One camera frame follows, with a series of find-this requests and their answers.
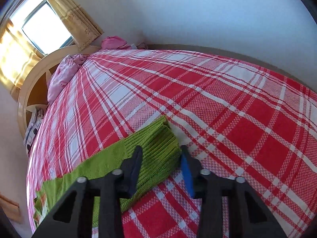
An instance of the window frame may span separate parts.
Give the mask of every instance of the window frame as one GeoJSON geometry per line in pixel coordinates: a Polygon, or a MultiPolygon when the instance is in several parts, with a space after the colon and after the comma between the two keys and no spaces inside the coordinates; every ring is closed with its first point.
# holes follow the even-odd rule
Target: window frame
{"type": "MultiPolygon", "coordinates": [[[[55,11],[52,9],[52,7],[50,6],[50,4],[47,2],[47,0],[43,0],[38,6],[35,7],[35,9],[33,11],[31,11],[31,13],[25,18],[24,22],[23,22],[23,25],[21,27],[21,30],[23,31],[24,35],[31,41],[31,43],[44,55],[46,55],[42,49],[36,44],[36,42],[34,40],[32,40],[23,30],[23,27],[24,25],[33,17],[33,15],[39,10],[41,9],[45,4],[47,4],[51,10],[55,13],[55,11]]],[[[70,44],[72,44],[73,42],[73,38],[72,36],[70,36],[69,39],[67,39],[62,45],[60,48],[62,47],[66,47],[66,46],[69,46],[70,44]]]]}

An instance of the ribbed green fabric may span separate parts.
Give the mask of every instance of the ribbed green fabric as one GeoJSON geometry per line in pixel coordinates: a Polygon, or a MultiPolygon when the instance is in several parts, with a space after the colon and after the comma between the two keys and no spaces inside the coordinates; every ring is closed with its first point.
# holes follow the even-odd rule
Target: ribbed green fabric
{"type": "MultiPolygon", "coordinates": [[[[131,157],[137,145],[143,149],[137,192],[131,199],[120,200],[121,211],[129,209],[146,191],[165,180],[178,166],[180,157],[179,144],[164,116],[129,137],[100,151],[62,178],[45,181],[41,190],[36,192],[35,222],[37,222],[39,215],[42,214],[41,204],[43,203],[43,198],[46,197],[47,208],[51,210],[78,176],[95,179],[108,174],[113,169],[119,168],[124,159],[131,157]]],[[[94,201],[93,227],[98,226],[99,203],[100,198],[96,197],[94,201]]]]}

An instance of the checkered blanket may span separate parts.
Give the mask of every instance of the checkered blanket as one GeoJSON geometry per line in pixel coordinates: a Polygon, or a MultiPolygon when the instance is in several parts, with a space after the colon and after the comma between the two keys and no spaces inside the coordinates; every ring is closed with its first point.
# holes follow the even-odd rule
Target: checkered blanket
{"type": "MultiPolygon", "coordinates": [[[[288,237],[316,212],[317,95],[243,61],[187,51],[104,50],[90,55],[48,108],[27,175],[35,190],[103,148],[167,116],[180,144],[221,177],[244,176],[288,237]]],[[[175,171],[122,216],[133,237],[196,237],[200,200],[175,171]]],[[[228,210],[223,199],[223,235],[228,210]]],[[[97,237],[98,229],[93,229],[97,237]]]]}

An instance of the pink fabric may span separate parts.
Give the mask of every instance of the pink fabric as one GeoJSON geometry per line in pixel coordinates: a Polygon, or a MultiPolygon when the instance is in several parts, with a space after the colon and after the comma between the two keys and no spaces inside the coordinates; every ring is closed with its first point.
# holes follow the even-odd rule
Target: pink fabric
{"type": "Polygon", "coordinates": [[[52,75],[48,87],[47,101],[52,104],[65,86],[71,81],[81,65],[86,61],[87,55],[67,55],[52,75]]]}
{"type": "Polygon", "coordinates": [[[102,50],[129,50],[132,49],[130,45],[127,44],[127,42],[118,37],[107,37],[101,42],[101,49],[102,50]]]}

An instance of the blue gripper pad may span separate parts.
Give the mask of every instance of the blue gripper pad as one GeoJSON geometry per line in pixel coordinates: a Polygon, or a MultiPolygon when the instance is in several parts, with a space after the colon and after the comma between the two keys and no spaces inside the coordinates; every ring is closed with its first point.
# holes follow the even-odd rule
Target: blue gripper pad
{"type": "Polygon", "coordinates": [[[194,198],[195,192],[193,186],[193,177],[191,176],[191,171],[189,170],[187,159],[183,154],[181,155],[180,166],[182,169],[186,190],[188,191],[189,195],[194,198]]]}

